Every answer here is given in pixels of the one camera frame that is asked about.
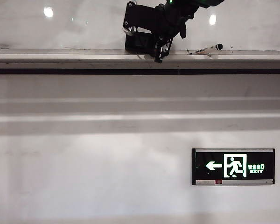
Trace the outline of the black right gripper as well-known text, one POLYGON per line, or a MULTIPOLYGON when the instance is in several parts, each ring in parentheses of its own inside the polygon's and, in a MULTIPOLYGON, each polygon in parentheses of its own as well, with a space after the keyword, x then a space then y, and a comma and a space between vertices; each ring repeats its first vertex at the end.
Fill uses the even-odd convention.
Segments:
POLYGON ((173 38, 179 34, 182 39, 187 35, 186 22, 194 18, 199 5, 193 0, 167 0, 165 4, 154 7, 160 13, 156 24, 160 30, 155 31, 154 61, 162 63, 162 57, 170 53, 173 38), (164 45, 164 39, 170 39, 164 45))

